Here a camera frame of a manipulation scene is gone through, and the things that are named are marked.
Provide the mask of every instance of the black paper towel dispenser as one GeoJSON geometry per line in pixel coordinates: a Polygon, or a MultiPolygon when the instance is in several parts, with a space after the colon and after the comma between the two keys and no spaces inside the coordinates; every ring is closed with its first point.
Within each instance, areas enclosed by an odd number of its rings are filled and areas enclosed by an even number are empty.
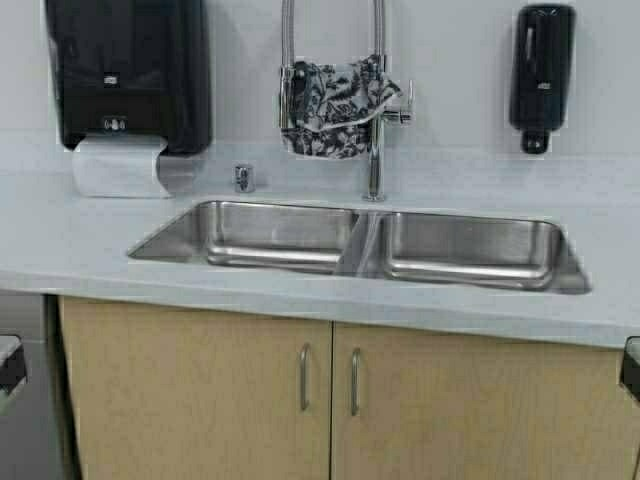
{"type": "Polygon", "coordinates": [[[159,135],[167,153],[211,141],[203,0],[46,0],[62,143],[159,135]]]}
{"type": "Polygon", "coordinates": [[[545,153],[564,123],[575,22],[561,4],[529,5],[518,16],[510,117],[527,153],[545,153]]]}

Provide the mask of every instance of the pull-down faucet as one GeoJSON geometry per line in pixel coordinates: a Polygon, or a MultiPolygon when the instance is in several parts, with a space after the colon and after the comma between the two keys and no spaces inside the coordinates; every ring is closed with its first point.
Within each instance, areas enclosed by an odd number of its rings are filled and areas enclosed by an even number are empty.
{"type": "MultiPolygon", "coordinates": [[[[295,0],[282,0],[282,67],[280,70],[281,129],[292,128],[292,82],[294,74],[294,7],[295,0]]],[[[383,72],[387,70],[385,0],[373,0],[374,8],[374,53],[380,57],[383,72]]],[[[364,199],[371,202],[385,200],[384,171],[384,127],[385,121],[407,125],[413,120],[413,83],[409,84],[409,99],[406,107],[386,108],[382,115],[371,121],[371,144],[369,146],[369,178],[364,199]]]]}

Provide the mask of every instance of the wooden cabinet door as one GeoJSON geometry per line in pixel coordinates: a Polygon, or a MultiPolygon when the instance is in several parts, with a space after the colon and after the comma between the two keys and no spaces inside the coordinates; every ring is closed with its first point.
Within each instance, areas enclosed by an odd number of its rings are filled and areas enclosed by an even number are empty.
{"type": "Polygon", "coordinates": [[[71,298],[61,307],[84,478],[329,478],[331,324],[71,298]]]}
{"type": "Polygon", "coordinates": [[[337,325],[334,480],[632,480],[621,354],[337,325]],[[353,352],[359,411],[352,416],[353,352]]]}

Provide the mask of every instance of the double basin sink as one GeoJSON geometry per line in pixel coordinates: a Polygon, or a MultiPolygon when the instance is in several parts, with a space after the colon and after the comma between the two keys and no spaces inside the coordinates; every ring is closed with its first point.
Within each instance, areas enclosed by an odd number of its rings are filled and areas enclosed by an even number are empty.
{"type": "Polygon", "coordinates": [[[590,291],[562,230],[531,220],[208,202],[130,257],[560,294],[590,291]]]}

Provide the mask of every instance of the countertop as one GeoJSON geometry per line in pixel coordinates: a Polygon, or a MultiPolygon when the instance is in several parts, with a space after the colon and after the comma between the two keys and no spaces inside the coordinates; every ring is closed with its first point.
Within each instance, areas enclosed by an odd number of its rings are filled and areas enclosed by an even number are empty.
{"type": "Polygon", "coordinates": [[[305,165],[277,148],[216,145],[199,159],[190,193],[123,200],[79,196],[69,155],[46,147],[50,140],[26,147],[19,136],[2,140],[16,167],[5,162],[0,172],[0,289],[599,347],[622,348],[640,335],[635,158],[392,152],[389,200],[372,206],[360,199],[364,162],[305,165]],[[238,196],[228,179],[246,161],[259,171],[258,191],[238,196]],[[193,206],[223,199],[548,220],[565,231],[593,291],[514,292],[127,257],[193,206]]]}

